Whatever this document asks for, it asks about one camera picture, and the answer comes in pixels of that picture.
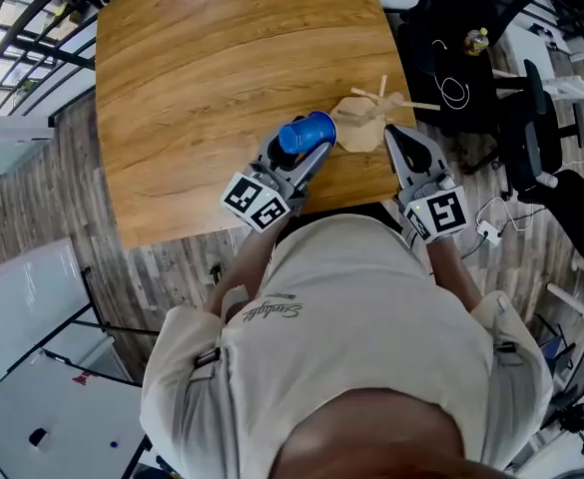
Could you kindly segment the person's left forearm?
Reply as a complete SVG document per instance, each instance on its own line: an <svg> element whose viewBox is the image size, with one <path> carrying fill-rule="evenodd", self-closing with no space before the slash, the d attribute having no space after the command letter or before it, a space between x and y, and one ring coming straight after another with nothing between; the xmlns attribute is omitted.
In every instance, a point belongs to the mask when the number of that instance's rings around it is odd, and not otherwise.
<svg viewBox="0 0 584 479"><path fill-rule="evenodd" d="M205 311L229 322L259 292L276 241L290 217L284 217L265 232L251 231L229 269L222 274L205 304Z"/></svg>

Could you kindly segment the white standing board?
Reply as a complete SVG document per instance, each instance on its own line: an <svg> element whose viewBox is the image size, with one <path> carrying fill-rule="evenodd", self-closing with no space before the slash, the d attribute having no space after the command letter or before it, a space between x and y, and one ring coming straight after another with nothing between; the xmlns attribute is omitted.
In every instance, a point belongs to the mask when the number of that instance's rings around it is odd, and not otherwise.
<svg viewBox="0 0 584 479"><path fill-rule="evenodd" d="M0 264L0 377L89 302L72 241L50 242Z"/></svg>

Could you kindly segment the white chair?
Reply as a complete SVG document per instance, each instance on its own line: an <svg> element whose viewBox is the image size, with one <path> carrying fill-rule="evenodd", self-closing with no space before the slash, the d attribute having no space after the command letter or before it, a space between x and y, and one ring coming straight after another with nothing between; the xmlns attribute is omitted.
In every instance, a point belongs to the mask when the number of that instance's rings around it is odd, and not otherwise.
<svg viewBox="0 0 584 479"><path fill-rule="evenodd" d="M579 75L557 76L549 56L547 45L539 36L511 24L503 33L502 46L509 72L493 70L496 76L513 78L526 74L524 61L532 62L540 75L543 89L554 101L584 100L584 79Z"/></svg>

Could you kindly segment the person's white shirt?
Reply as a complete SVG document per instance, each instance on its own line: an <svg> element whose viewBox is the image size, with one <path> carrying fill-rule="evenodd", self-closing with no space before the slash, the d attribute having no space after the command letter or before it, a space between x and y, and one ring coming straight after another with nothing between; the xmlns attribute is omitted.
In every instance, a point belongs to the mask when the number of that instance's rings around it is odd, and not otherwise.
<svg viewBox="0 0 584 479"><path fill-rule="evenodd" d="M285 226L258 294L229 322L168 311L140 422L185 479L268 479L297 425L359 389L439 406L465 458L506 474L553 380L505 293L468 312L391 218L340 214Z"/></svg>

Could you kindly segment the wooden hexagonal stand with sticks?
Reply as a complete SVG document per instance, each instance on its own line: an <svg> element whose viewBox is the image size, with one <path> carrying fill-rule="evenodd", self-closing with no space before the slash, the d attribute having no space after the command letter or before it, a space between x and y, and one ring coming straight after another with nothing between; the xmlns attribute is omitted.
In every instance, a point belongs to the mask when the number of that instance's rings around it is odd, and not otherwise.
<svg viewBox="0 0 584 479"><path fill-rule="evenodd" d="M357 87L329 112L336 126L337 142L349 153L370 153L382 143L389 114L395 110L417 109L440 111L436 104L407 101L400 92L389 94L387 76L380 78L376 93Z"/></svg>

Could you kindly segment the white cabinet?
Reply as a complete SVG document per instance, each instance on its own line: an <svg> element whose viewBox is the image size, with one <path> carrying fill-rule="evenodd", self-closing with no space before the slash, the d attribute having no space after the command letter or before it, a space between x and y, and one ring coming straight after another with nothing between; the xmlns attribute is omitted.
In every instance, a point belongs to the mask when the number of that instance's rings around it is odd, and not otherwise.
<svg viewBox="0 0 584 479"><path fill-rule="evenodd" d="M18 167L54 135L48 118L0 116L0 175Z"/></svg>

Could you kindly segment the yellow drink bottle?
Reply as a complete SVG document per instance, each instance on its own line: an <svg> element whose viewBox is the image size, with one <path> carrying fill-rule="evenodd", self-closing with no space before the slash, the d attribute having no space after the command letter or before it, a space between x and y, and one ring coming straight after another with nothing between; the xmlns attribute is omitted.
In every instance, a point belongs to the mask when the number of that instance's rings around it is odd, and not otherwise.
<svg viewBox="0 0 584 479"><path fill-rule="evenodd" d="M463 42L463 51L467 56L477 57L489 46L486 28L470 30Z"/></svg>

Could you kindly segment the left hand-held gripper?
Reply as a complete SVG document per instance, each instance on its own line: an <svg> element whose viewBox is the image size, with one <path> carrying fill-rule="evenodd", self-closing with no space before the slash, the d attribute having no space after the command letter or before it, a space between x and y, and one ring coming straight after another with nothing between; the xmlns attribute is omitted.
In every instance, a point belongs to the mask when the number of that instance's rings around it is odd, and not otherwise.
<svg viewBox="0 0 584 479"><path fill-rule="evenodd" d="M300 154L286 153L279 133L272 132L260 145L259 159L234 174L220 203L254 231L269 230L284 217L300 212L307 198L307 185L331 150L331 142L322 142L299 159Z"/></svg>

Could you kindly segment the white desk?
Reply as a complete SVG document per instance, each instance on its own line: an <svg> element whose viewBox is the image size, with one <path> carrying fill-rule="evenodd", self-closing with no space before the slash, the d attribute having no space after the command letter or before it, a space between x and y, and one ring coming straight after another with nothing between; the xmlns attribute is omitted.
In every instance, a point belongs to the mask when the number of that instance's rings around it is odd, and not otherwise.
<svg viewBox="0 0 584 479"><path fill-rule="evenodd" d="M145 436L141 390L46 354L0 381L0 473L5 479L122 479ZM48 431L38 448L29 435Z"/></svg>

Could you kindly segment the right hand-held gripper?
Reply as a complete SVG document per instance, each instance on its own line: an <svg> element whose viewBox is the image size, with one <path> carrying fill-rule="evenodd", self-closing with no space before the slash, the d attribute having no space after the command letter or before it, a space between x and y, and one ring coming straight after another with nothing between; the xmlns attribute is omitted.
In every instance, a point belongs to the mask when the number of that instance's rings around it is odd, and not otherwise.
<svg viewBox="0 0 584 479"><path fill-rule="evenodd" d="M464 188L458 186L438 144L411 128L386 125L384 144L401 190L396 196L400 212L424 243L452 237L469 225ZM412 186L411 172L443 170L420 186Z"/></svg>

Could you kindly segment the blue chair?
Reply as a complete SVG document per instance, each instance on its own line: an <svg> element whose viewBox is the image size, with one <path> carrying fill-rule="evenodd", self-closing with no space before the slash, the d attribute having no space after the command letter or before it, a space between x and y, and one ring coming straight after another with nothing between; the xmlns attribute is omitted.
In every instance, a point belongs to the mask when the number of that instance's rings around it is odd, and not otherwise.
<svg viewBox="0 0 584 479"><path fill-rule="evenodd" d="M552 375L573 368L575 343L567 343L561 335L551 337L540 346L542 355Z"/></svg>

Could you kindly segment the blue cup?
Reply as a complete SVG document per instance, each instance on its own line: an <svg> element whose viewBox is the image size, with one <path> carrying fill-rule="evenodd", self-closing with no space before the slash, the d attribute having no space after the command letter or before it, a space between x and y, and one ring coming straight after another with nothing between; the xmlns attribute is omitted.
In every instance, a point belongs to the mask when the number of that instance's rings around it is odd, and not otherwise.
<svg viewBox="0 0 584 479"><path fill-rule="evenodd" d="M284 124L278 131L278 139L286 154L299 155L309 153L323 143L335 145L337 131L329 114L314 111L306 117Z"/></svg>

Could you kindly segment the person's right forearm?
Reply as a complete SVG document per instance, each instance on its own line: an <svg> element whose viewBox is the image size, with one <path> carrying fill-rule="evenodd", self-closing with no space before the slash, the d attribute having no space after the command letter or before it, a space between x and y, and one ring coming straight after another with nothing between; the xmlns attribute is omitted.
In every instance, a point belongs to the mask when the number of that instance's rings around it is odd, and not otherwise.
<svg viewBox="0 0 584 479"><path fill-rule="evenodd" d="M471 312L482 294L466 268L452 238L439 239L426 246L435 283L453 293Z"/></svg>

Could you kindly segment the white power strip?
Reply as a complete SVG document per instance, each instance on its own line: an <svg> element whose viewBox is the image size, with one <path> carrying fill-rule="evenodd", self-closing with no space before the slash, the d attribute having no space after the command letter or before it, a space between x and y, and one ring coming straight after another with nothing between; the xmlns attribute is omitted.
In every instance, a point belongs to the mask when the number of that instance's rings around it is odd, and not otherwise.
<svg viewBox="0 0 584 479"><path fill-rule="evenodd" d="M486 220L480 220L476 228L477 232L493 246L498 246L502 238L502 230Z"/></svg>

